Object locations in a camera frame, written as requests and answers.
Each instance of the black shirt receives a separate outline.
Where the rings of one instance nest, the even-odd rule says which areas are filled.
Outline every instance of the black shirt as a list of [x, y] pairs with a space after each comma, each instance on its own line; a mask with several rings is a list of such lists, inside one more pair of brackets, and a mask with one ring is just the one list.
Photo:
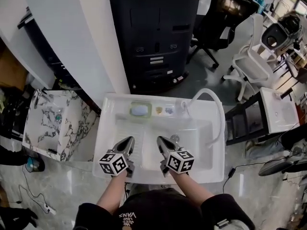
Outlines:
[[231, 195], [213, 196], [197, 207], [168, 188], [133, 195], [113, 215], [97, 205], [82, 204], [74, 230], [213, 230], [225, 219], [240, 220], [249, 229], [255, 229]]

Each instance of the white chair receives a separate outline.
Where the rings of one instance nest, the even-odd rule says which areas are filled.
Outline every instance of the white chair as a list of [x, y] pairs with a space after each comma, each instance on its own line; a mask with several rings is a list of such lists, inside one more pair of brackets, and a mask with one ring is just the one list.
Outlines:
[[263, 17], [260, 14], [254, 14], [252, 19], [254, 32], [250, 45], [243, 46], [239, 53], [234, 55], [232, 59], [230, 70], [236, 70], [238, 74], [222, 76], [223, 81], [231, 79], [241, 83], [240, 94], [236, 98], [237, 101], [242, 100], [246, 87], [250, 88], [253, 93], [256, 93], [251, 84], [267, 88], [272, 88], [273, 84], [273, 70], [268, 62], [275, 61], [277, 57], [263, 44], [261, 45], [273, 55], [274, 59], [266, 61], [252, 49], [253, 46], [260, 44], [263, 30]]

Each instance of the gray floor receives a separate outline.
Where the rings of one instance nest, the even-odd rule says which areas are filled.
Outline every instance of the gray floor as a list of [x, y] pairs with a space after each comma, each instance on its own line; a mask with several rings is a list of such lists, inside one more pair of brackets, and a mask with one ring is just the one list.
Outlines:
[[[199, 89], [209, 88], [218, 95], [223, 105], [235, 105], [235, 97], [240, 90], [239, 84], [232, 81], [221, 83], [220, 79], [228, 73], [228, 69], [232, 65], [233, 55], [248, 43], [252, 32], [252, 20], [247, 19], [236, 28], [235, 38], [228, 48], [220, 49], [217, 52], [211, 50], [220, 64], [217, 69], [212, 68], [213, 61], [203, 50], [200, 50], [186, 66], [189, 76], [175, 88], [160, 95], [191, 99]], [[200, 99], [209, 100], [210, 98], [202, 95]]]
[[[211, 68], [212, 61], [203, 51], [200, 51], [187, 66], [189, 77], [176, 88], [163, 93], [164, 96], [192, 98], [200, 88], [210, 88], [217, 93], [225, 110], [235, 104], [236, 91], [239, 86], [230, 81], [220, 83], [222, 75], [227, 73], [231, 65], [232, 55], [247, 43], [252, 33], [251, 21], [239, 25], [233, 43], [215, 53], [220, 67]], [[0, 144], [9, 150], [20, 150], [21, 144], [16, 141], [0, 138]], [[244, 158], [244, 143], [225, 148], [225, 179], [220, 183], [203, 184], [215, 194], [223, 192], [223, 184], [232, 167], [241, 164], [264, 162], [272, 157], [260, 160], [246, 160]], [[44, 230], [72, 229], [78, 211], [78, 206], [84, 202], [96, 203], [107, 187], [108, 181], [94, 177], [91, 172], [91, 162], [62, 163], [44, 157], [46, 169], [44, 172], [25, 172], [29, 186], [34, 195], [43, 193], [47, 203], [56, 210], [56, 215], [45, 214], [22, 190], [23, 203], [11, 204], [12, 207], [31, 208], [38, 216], [38, 228]], [[258, 171], [261, 165], [240, 167], [235, 175], [225, 185], [225, 192], [233, 195], [245, 212], [254, 221], [257, 229], [273, 230], [286, 225], [295, 204], [295, 193], [300, 178], [291, 183], [282, 179], [286, 175], [281, 173], [260, 177]], [[18, 185], [26, 187], [22, 168], [18, 166], [0, 165], [1, 184], [5, 188], [9, 201], [20, 200]]]

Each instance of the small white sink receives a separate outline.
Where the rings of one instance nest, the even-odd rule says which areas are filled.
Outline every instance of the small white sink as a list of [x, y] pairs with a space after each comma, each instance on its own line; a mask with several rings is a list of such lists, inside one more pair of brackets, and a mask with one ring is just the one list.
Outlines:
[[[127, 182], [140, 184], [174, 184], [172, 177], [164, 178], [160, 170], [162, 154], [157, 146], [157, 137], [179, 137], [179, 145], [195, 157], [190, 176], [198, 183], [219, 182], [224, 178], [224, 136], [214, 143], [206, 144], [217, 136], [220, 117], [215, 102], [196, 101], [189, 109], [190, 115], [179, 113], [177, 104], [183, 99], [108, 94], [104, 99], [97, 133], [93, 174], [110, 178], [103, 173], [98, 161], [108, 149], [120, 140], [133, 136], [135, 145], [130, 160], [135, 171]], [[135, 117], [130, 114], [132, 102], [152, 105], [151, 117]]]
[[275, 95], [282, 93], [263, 87], [260, 89], [260, 94], [270, 134], [285, 132], [299, 126], [295, 103], [289, 95], [281, 100]]
[[95, 133], [97, 114], [74, 91], [45, 93], [36, 91], [33, 95], [23, 145], [59, 161], [93, 159], [94, 143], [89, 134]]

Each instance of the drain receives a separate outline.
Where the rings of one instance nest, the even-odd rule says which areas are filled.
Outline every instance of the drain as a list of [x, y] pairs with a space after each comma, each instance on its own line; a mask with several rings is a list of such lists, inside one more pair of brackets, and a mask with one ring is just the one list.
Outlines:
[[61, 115], [61, 114], [57, 114], [57, 115], [56, 115], [56, 122], [57, 122], [58, 124], [60, 124], [60, 123], [62, 122], [62, 115]]
[[176, 143], [178, 143], [180, 141], [180, 138], [178, 135], [172, 135], [171, 136], [171, 140], [175, 141]]

